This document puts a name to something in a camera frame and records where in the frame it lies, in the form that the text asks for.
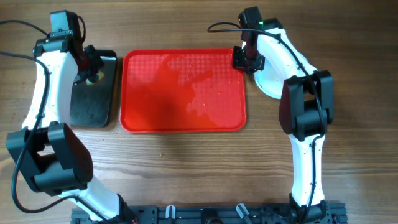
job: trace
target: black cable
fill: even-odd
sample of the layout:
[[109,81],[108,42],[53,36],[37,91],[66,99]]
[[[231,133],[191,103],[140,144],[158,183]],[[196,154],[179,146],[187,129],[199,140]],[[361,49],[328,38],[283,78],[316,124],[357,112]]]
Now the black cable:
[[[1,24],[5,24],[8,23],[10,21],[0,21],[0,25]],[[36,27],[35,25],[29,24],[27,22],[24,21],[18,21],[21,24],[26,24],[28,26],[31,26],[37,30],[41,30],[40,28]],[[27,140],[25,142],[24,147],[22,148],[21,153],[19,154],[18,160],[16,162],[16,166],[14,168],[14,173],[12,175],[12,182],[11,182],[11,195],[12,195],[12,200],[14,201],[16,207],[25,212],[25,213],[39,213],[39,212],[43,212],[46,211],[56,205],[58,205],[59,203],[63,202],[64,200],[68,200],[68,199],[75,199],[77,202],[80,202],[82,205],[84,205],[86,208],[88,208],[90,211],[92,211],[94,214],[96,214],[97,216],[99,216],[105,223],[109,223],[108,220],[102,216],[102,214],[99,213],[99,211],[96,211],[93,207],[91,207],[90,205],[88,205],[86,202],[84,202],[82,199],[80,199],[79,196],[67,196],[61,199],[56,200],[55,202],[51,203],[50,205],[47,205],[43,208],[38,208],[38,209],[28,209],[25,208],[20,201],[18,200],[18,195],[17,195],[17,178],[18,178],[18,172],[19,169],[21,168],[21,164],[23,161],[23,158],[25,156],[26,151],[28,150],[28,147],[30,147],[31,145],[33,145],[33,139],[34,139],[34,133],[36,133],[37,128],[39,127],[39,124],[42,120],[42,118],[44,117],[44,107],[45,107],[45,103],[47,101],[47,95],[49,93],[49,85],[50,85],[50,72],[47,68],[47,66],[44,65],[43,62],[41,62],[40,60],[31,57],[31,56],[27,56],[27,55],[21,55],[21,54],[14,54],[14,53],[10,53],[10,52],[3,52],[0,51],[0,55],[5,55],[5,56],[10,56],[10,57],[17,57],[17,58],[24,58],[24,59],[28,59],[28,60],[32,60],[36,63],[38,63],[41,67],[43,67],[44,69],[44,75],[45,75],[45,82],[44,82],[44,90],[43,90],[43,96],[42,96],[42,100],[40,102],[40,106],[39,106],[39,111],[37,113],[37,118],[36,118],[36,122],[32,128],[32,130],[30,131]]]
[[79,20],[83,24],[83,37],[81,38],[81,43],[84,43],[86,40],[86,24],[81,16],[77,16],[77,18],[79,18]]
[[[213,28],[214,26],[218,26],[218,25],[232,25],[232,26],[236,26],[238,27],[237,29],[220,29],[220,30],[211,30],[211,28]],[[315,137],[312,141],[312,188],[311,188],[311,194],[310,194],[310,200],[308,202],[308,205],[305,207],[305,216],[303,217],[303,220],[300,220],[300,222],[303,222],[309,213],[309,209],[308,207],[311,206],[312,204],[312,199],[313,199],[313,195],[315,192],[315,188],[316,188],[316,184],[317,184],[317,172],[315,170],[315,146],[316,146],[316,141],[320,138],[322,138],[325,135],[325,124],[323,123],[323,116],[322,116],[322,108],[321,108],[321,104],[320,104],[320,100],[319,100],[319,95],[317,92],[317,89],[315,87],[315,84],[313,82],[313,80],[310,79],[310,74],[308,74],[308,72],[306,71],[306,69],[304,69],[303,64],[300,62],[300,60],[297,58],[297,56],[294,54],[293,50],[282,40],[280,34],[271,34],[270,32],[266,32],[264,30],[257,30],[257,29],[248,29],[248,28],[240,28],[240,26],[238,26],[237,24],[234,24],[232,22],[218,22],[215,23],[211,26],[209,26],[209,28],[207,28],[207,32],[209,33],[218,33],[218,32],[242,32],[242,31],[251,31],[251,32],[257,32],[259,34],[262,35],[266,35],[269,37],[272,37],[276,40],[279,41],[279,43],[281,43],[283,46],[285,46],[285,48],[290,52],[290,54],[293,56],[294,60],[296,61],[296,63],[298,64],[299,69],[301,69],[303,71],[303,73],[305,74],[305,76],[308,78],[308,80],[310,81],[310,86],[311,89],[315,95],[315,101],[317,102],[317,107],[318,107],[318,114],[319,114],[319,119],[320,119],[320,123],[321,123],[321,130],[320,130],[320,135]]]
[[7,23],[11,23],[11,22],[20,23],[20,24],[24,24],[24,25],[33,27],[33,28],[37,29],[38,31],[40,31],[41,33],[43,33],[44,35],[47,35],[47,34],[48,34],[48,33],[46,33],[44,30],[38,28],[37,26],[35,26],[35,25],[33,25],[33,24],[30,24],[30,23],[25,22],[25,21],[16,20],[16,19],[7,20],[7,21],[0,21],[0,25],[7,24]]

